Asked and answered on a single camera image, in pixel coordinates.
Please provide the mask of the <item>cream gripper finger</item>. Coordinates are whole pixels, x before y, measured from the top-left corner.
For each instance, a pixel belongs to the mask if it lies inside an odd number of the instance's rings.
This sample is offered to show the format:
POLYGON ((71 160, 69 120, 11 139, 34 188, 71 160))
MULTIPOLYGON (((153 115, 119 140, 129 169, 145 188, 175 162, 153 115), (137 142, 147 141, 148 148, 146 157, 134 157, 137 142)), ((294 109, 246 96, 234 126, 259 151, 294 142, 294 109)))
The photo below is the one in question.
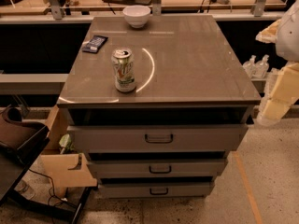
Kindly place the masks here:
POLYGON ((266 80, 257 121, 263 126, 278 123, 299 100, 299 63, 273 69, 266 80))
POLYGON ((281 19, 274 21, 268 27, 259 32, 255 39, 262 43, 276 43, 281 19))

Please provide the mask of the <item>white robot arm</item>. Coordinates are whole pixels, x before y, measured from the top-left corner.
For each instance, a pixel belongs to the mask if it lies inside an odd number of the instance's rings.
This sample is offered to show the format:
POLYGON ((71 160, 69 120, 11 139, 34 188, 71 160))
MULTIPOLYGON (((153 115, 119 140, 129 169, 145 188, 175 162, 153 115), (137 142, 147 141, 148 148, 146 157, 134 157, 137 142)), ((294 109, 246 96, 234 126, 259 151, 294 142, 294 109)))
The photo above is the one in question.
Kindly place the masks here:
POLYGON ((287 61, 280 70, 271 70, 264 86, 257 121, 269 126, 278 123, 299 100, 299 7, 291 6, 256 39, 274 43, 277 56, 287 61))

